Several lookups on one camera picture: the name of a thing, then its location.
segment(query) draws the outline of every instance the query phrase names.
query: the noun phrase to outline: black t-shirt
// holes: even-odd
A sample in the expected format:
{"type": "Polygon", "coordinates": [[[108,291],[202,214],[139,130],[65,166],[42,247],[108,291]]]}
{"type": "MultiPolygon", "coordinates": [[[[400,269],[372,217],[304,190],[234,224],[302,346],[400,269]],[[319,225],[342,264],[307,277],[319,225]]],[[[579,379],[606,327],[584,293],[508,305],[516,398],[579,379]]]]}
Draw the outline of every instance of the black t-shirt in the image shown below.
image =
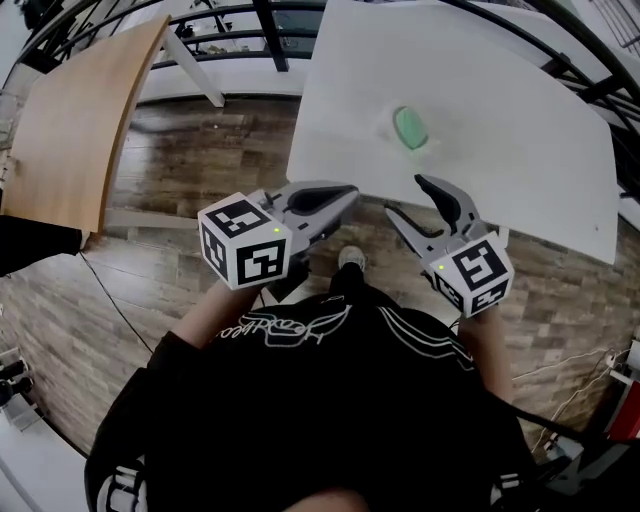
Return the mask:
{"type": "Polygon", "coordinates": [[[530,462],[445,325],[329,295],[247,313],[203,350],[167,334],[98,431],[90,504],[140,455],[152,512],[276,512],[330,488],[371,510],[480,510],[530,462]]]}

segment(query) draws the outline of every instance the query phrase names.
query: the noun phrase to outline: green soap bar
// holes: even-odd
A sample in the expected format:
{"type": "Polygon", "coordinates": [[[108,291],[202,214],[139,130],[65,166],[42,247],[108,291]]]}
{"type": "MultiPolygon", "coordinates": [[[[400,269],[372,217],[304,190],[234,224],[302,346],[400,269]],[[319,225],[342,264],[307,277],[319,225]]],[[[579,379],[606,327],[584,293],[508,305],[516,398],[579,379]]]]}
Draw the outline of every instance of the green soap bar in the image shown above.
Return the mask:
{"type": "Polygon", "coordinates": [[[400,141],[410,150],[424,146],[429,140],[427,127],[420,115],[409,107],[400,107],[394,112],[393,126],[400,141]]]}

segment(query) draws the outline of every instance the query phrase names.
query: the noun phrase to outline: black railing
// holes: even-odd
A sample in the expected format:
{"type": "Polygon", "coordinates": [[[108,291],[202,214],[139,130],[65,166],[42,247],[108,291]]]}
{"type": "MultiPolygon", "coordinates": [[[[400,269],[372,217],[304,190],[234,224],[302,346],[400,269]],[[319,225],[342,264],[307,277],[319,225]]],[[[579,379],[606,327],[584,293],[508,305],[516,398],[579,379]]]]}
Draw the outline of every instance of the black railing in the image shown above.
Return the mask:
{"type": "MultiPolygon", "coordinates": [[[[90,44],[96,38],[96,34],[113,23],[119,23],[129,14],[149,7],[161,0],[144,0],[134,3],[115,12],[111,9],[104,19],[92,20],[83,23],[73,35],[64,36],[60,31],[69,26],[69,20],[75,19],[85,10],[95,9],[96,2],[100,0],[80,0],[72,7],[59,14],[46,27],[37,32],[25,45],[18,61],[24,62],[42,72],[60,65],[69,58],[74,50],[81,44],[90,44]]],[[[549,57],[549,61],[542,66],[542,70],[558,79],[569,89],[574,91],[583,101],[598,107],[605,108],[615,114],[627,133],[619,137],[619,130],[613,130],[614,147],[616,149],[618,181],[625,193],[635,198],[640,198],[640,159],[636,154],[640,153],[640,133],[634,122],[640,122],[640,87],[627,71],[627,68],[617,59],[609,47],[593,34],[576,16],[562,7],[555,0],[527,0],[533,8],[547,15],[565,31],[571,34],[582,46],[594,55],[608,71],[610,75],[594,82],[586,73],[579,69],[564,54],[556,51],[551,46],[541,41],[532,34],[526,32],[517,25],[484,9],[475,3],[465,0],[440,0],[455,8],[462,9],[480,18],[483,18],[502,30],[516,35],[528,44],[534,46],[549,57]]],[[[324,3],[282,1],[270,2],[269,0],[252,0],[252,3],[242,5],[213,7],[207,10],[192,12],[177,16],[170,22],[175,27],[176,34],[189,48],[195,59],[203,62],[222,59],[267,58],[272,59],[275,69],[286,72],[289,69],[288,59],[310,59],[311,51],[295,51],[287,47],[289,38],[317,37],[317,30],[312,29],[282,29],[278,28],[274,21],[274,12],[277,11],[324,11],[324,3]],[[255,12],[260,22],[260,28],[254,30],[228,30],[223,23],[224,17],[229,14],[255,12]],[[194,35],[192,30],[187,30],[188,23],[200,19],[212,18],[218,27],[217,33],[194,35]],[[199,49],[206,42],[221,41],[226,39],[262,38],[264,48],[253,51],[227,51],[219,53],[207,53],[199,49]]],[[[631,46],[633,38],[627,39],[631,46]]],[[[161,69],[174,66],[172,60],[154,64],[152,69],[161,69]]]]}
{"type": "MultiPolygon", "coordinates": [[[[144,0],[134,3],[126,8],[112,12],[112,8],[104,19],[99,22],[83,23],[79,30],[73,35],[66,34],[61,36],[60,31],[70,26],[69,20],[75,20],[77,16],[84,11],[88,11],[87,18],[95,11],[95,6],[100,0],[81,0],[73,7],[66,9],[56,18],[35,33],[23,48],[18,57],[18,62],[23,62],[42,73],[48,73],[52,69],[59,66],[65,59],[72,55],[72,50],[81,44],[90,45],[98,32],[111,24],[119,24],[126,16],[154,4],[162,0],[144,0]],[[55,43],[51,44],[52,38],[55,36],[55,43]]],[[[246,3],[234,6],[215,7],[207,10],[192,12],[182,16],[174,17],[169,25],[176,27],[176,32],[182,32],[189,22],[201,19],[213,18],[216,21],[223,19],[229,14],[256,13],[260,21],[260,29],[256,30],[231,30],[225,32],[217,32],[198,36],[181,37],[184,44],[189,48],[191,53],[198,61],[238,59],[238,58],[271,58],[274,61],[278,71],[287,71],[289,69],[287,59],[310,59],[311,52],[292,51],[286,48],[282,43],[283,38],[312,38],[318,36],[317,30],[309,29],[278,29],[273,19],[274,11],[324,11],[325,4],[320,2],[269,2],[269,0],[253,0],[252,3],[246,3]],[[203,53],[198,47],[202,43],[211,41],[221,41],[227,39],[246,39],[246,38],[262,38],[265,41],[265,48],[259,51],[239,51],[239,52],[222,52],[222,53],[203,53]]],[[[160,69],[174,66],[174,61],[160,62],[154,65],[153,69],[160,69]]]]}
{"type": "Polygon", "coordinates": [[[622,48],[640,57],[640,27],[636,21],[638,9],[621,0],[589,0],[622,48]]]}

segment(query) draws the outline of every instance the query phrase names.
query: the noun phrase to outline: wooden floor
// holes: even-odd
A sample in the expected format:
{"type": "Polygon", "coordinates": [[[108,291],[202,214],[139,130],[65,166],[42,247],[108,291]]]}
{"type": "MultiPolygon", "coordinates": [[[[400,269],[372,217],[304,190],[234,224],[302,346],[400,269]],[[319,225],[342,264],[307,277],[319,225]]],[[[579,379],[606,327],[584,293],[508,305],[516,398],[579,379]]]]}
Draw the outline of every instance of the wooden floor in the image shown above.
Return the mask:
{"type": "MultiPolygon", "coordinates": [[[[297,101],[180,101],[137,109],[116,189],[118,207],[195,216],[233,192],[285,183],[297,101]]],[[[430,210],[406,207],[425,226],[430,210]]],[[[513,291],[501,306],[513,375],[598,347],[624,349],[640,321],[640,234],[620,220],[618,255],[607,266],[512,233],[513,291]]],[[[289,300],[324,290],[337,253],[360,245],[369,282],[404,306],[451,323],[453,308],[420,277],[420,266],[387,222],[380,201],[364,199],[352,222],[313,251],[312,277],[289,300]]],[[[115,229],[86,258],[152,348],[214,282],[197,232],[115,229]]],[[[57,256],[0,280],[0,344],[18,345],[33,365],[51,421],[81,449],[91,446],[111,402],[147,349],[119,317],[91,270],[57,256]]],[[[583,386],[601,354],[517,380],[517,405],[550,417],[583,386]]],[[[561,420],[583,426],[607,379],[579,395],[561,420]]],[[[529,438],[539,430],[523,424],[529,438]]]]}

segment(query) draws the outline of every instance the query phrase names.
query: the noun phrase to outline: white table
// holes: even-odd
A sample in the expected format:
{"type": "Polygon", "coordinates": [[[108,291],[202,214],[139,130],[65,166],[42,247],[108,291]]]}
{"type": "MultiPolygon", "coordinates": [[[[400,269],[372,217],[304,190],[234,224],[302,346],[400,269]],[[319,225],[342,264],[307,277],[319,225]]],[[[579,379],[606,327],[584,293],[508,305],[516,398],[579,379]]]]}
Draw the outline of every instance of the white table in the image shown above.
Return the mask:
{"type": "Polygon", "coordinates": [[[433,206],[416,172],[466,190],[488,222],[614,261],[618,196],[603,119],[538,68],[433,9],[329,0],[287,177],[433,206]],[[441,141],[420,167],[374,133],[394,100],[416,108],[441,141]]]}

